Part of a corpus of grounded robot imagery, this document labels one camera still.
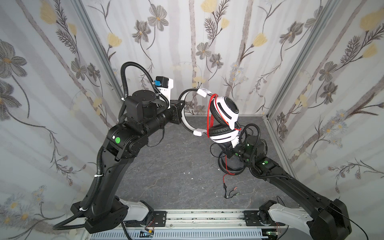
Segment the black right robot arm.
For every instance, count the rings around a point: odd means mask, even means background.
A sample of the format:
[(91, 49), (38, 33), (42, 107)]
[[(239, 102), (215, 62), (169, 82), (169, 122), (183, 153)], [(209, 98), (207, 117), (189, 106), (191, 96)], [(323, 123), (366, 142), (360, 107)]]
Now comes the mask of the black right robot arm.
[(260, 206), (262, 223), (284, 223), (309, 235), (313, 240), (345, 240), (356, 224), (350, 219), (347, 206), (340, 200), (330, 200), (311, 190), (288, 174), (277, 162), (267, 157), (267, 146), (260, 135), (248, 135), (246, 129), (225, 127), (224, 141), (227, 157), (237, 156), (257, 179), (264, 180), (283, 191), (301, 207), (284, 207), (276, 201)]

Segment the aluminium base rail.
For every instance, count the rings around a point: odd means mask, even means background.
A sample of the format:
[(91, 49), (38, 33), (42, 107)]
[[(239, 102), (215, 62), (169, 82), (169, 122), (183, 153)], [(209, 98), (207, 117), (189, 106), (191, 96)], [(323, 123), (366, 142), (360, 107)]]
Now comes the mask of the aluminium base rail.
[(273, 204), (257, 210), (163, 210), (154, 211), (141, 202), (128, 202), (118, 210), (112, 210), (99, 220), (85, 217), (85, 228), (90, 233), (112, 230), (118, 225), (154, 228), (175, 227), (292, 227), (306, 234), (310, 224), (323, 212), (318, 208), (314, 215), (303, 209), (291, 209)]

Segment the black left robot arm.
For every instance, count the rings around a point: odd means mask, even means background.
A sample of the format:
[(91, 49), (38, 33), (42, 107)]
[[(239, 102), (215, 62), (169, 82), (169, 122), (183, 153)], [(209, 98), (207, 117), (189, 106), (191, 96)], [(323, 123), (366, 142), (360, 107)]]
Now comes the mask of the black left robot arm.
[[(126, 68), (136, 67), (150, 80), (152, 91), (140, 90), (129, 94)], [(53, 226), (63, 231), (85, 228), (90, 234), (112, 230), (124, 222), (129, 207), (116, 196), (121, 180), (138, 156), (149, 144), (149, 136), (164, 130), (166, 124), (182, 122), (183, 100), (170, 100), (160, 88), (169, 89), (169, 79), (153, 80), (149, 72), (135, 62), (121, 67), (123, 104), (118, 123), (110, 128), (97, 153), (97, 171), (92, 185), (81, 202), (72, 204), (73, 216)]]

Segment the white black headphones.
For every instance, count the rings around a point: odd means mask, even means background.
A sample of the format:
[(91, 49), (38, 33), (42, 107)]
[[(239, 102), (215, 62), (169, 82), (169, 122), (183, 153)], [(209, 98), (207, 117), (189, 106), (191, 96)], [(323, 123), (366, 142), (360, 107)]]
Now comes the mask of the white black headphones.
[(194, 128), (189, 124), (184, 111), (182, 111), (183, 127), (193, 133), (194, 136), (206, 135), (216, 144), (231, 144), (233, 147), (238, 145), (242, 129), (238, 123), (239, 109), (235, 102), (229, 97), (213, 94), (205, 88), (185, 90), (180, 94), (179, 100), (185, 100), (190, 92), (195, 92), (204, 98), (210, 97), (207, 126), (205, 129)]

